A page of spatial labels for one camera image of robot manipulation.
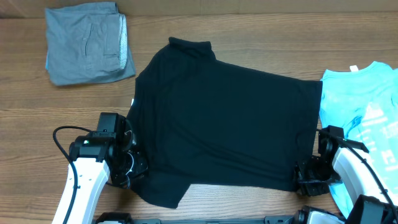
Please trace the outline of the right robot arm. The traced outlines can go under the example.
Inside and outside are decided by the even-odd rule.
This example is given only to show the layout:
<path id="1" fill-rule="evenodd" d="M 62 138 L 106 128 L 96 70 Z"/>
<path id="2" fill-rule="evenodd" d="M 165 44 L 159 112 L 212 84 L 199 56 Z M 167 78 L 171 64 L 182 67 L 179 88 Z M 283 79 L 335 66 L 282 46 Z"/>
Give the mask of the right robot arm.
<path id="1" fill-rule="evenodd" d="M 319 129 L 318 154 L 298 161 L 294 181 L 306 196 L 325 194 L 331 184 L 344 184 L 353 208 L 347 218 L 304 206 L 292 223 L 397 223 L 397 198 L 373 169 L 369 150 L 344 137 L 343 129 Z"/>

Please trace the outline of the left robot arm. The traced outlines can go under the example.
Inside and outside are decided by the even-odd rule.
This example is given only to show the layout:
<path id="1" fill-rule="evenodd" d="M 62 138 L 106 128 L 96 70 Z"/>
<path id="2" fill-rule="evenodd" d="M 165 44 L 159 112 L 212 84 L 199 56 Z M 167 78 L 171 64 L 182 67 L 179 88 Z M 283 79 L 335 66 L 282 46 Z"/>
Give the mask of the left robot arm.
<path id="1" fill-rule="evenodd" d="M 131 123 L 117 113 L 101 113 L 96 130 L 87 130 L 61 149 L 68 160 L 68 175 L 54 223 L 131 223 L 131 216 L 94 214 L 105 185 L 130 189 L 148 170 L 145 156 L 136 149 Z"/>

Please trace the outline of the light blue t-shirt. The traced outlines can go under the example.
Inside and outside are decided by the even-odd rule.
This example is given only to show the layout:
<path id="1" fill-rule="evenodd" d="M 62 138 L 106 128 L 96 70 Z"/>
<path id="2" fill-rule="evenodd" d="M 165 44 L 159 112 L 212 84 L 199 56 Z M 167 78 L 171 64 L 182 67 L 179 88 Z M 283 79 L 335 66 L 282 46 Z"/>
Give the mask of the light blue t-shirt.
<path id="1" fill-rule="evenodd" d="M 363 143 L 373 169 L 397 198 L 397 70 L 373 62 L 360 70 L 326 70 L 320 103 L 322 126 L 343 129 L 344 137 Z M 353 208 L 344 184 L 330 186 L 331 195 L 348 217 Z"/>

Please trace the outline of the folded grey shorts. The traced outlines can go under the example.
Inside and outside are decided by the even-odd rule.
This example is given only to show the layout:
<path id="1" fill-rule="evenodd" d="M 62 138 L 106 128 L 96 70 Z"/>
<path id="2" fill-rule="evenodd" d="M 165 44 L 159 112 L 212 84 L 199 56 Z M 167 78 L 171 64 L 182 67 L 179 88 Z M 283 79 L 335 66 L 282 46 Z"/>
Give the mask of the folded grey shorts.
<path id="1" fill-rule="evenodd" d="M 126 16 L 115 2 L 45 9 L 50 81 L 57 86 L 112 83 L 136 74 Z"/>

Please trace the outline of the black t-shirt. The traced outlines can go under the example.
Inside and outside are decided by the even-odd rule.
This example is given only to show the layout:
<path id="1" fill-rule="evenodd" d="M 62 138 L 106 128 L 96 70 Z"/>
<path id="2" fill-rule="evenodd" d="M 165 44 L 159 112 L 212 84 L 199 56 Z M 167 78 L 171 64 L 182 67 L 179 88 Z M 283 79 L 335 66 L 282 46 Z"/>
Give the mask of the black t-shirt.
<path id="1" fill-rule="evenodd" d="M 127 117 L 148 170 L 131 188 L 166 208 L 192 184 L 295 192 L 321 95 L 320 81 L 225 63 L 209 42 L 171 37 L 136 78 Z"/>

